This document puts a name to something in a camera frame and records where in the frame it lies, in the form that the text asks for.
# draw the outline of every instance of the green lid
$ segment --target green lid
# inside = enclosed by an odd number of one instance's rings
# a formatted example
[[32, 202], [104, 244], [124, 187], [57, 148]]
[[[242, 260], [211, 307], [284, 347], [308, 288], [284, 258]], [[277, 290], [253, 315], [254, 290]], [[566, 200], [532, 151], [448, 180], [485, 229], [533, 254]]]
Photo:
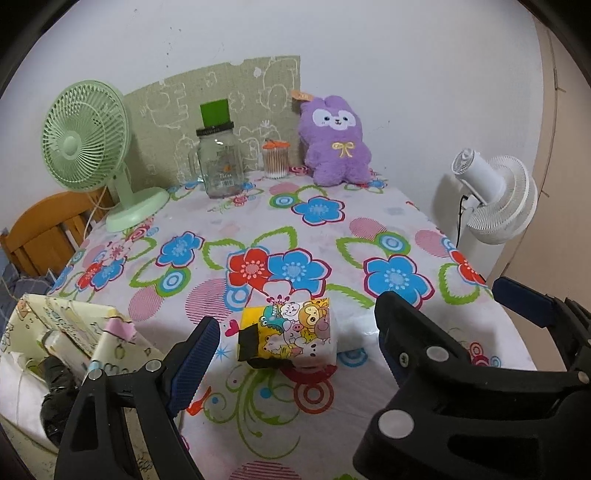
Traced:
[[203, 103], [200, 106], [201, 117], [204, 127], [217, 127], [227, 124], [230, 121], [230, 108], [228, 99], [216, 100], [214, 102]]

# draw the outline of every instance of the chair backrest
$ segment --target chair backrest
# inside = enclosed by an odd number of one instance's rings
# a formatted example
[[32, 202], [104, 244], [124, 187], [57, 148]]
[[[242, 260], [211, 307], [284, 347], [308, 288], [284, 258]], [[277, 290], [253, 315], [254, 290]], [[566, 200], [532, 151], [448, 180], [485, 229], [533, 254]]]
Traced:
[[[59, 275], [74, 254], [65, 232], [71, 233], [78, 246], [82, 244], [87, 221], [82, 214], [92, 212], [101, 193], [102, 189], [89, 194], [62, 192], [37, 202], [19, 217], [9, 234], [0, 235], [8, 259], [33, 277], [45, 275], [48, 269]], [[113, 205], [108, 191], [100, 205]], [[93, 220], [98, 222], [105, 215], [96, 209]]]

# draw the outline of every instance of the black cable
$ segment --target black cable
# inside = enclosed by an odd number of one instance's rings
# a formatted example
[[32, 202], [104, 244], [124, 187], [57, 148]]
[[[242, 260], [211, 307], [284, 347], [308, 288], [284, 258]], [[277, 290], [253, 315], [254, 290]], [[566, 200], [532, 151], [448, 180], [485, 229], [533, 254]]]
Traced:
[[460, 211], [457, 214], [457, 239], [456, 239], [456, 247], [459, 245], [460, 243], [460, 230], [462, 229], [462, 207], [464, 205], [464, 200], [468, 199], [468, 195], [462, 195], [462, 198], [460, 199]]

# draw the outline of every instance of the glass jar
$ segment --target glass jar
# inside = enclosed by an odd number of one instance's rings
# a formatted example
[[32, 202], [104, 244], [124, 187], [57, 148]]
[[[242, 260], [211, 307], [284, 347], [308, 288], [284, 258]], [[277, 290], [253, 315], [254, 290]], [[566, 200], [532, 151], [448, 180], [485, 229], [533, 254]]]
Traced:
[[197, 156], [205, 191], [210, 198], [238, 195], [242, 191], [244, 169], [233, 126], [233, 122], [228, 122], [197, 130]]
[[189, 172], [191, 173], [191, 182], [203, 182], [201, 167], [199, 166], [199, 155], [197, 154], [197, 145], [189, 150]]

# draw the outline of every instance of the floral tablecloth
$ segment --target floral tablecloth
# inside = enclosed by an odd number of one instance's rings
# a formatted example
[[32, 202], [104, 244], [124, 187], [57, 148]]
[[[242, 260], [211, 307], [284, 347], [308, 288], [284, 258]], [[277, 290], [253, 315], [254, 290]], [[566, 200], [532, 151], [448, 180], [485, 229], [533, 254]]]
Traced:
[[52, 294], [128, 312], [163, 352], [204, 315], [220, 321], [222, 340], [181, 431], [208, 480], [360, 478], [353, 453], [397, 389], [376, 336], [337, 365], [254, 370], [236, 361], [245, 306], [329, 297], [338, 327], [394, 290], [474, 363], [534, 369], [483, 278], [387, 182], [319, 188], [300, 167], [282, 180], [252, 176], [225, 200], [210, 200], [200, 184], [172, 188], [141, 225], [96, 228]]

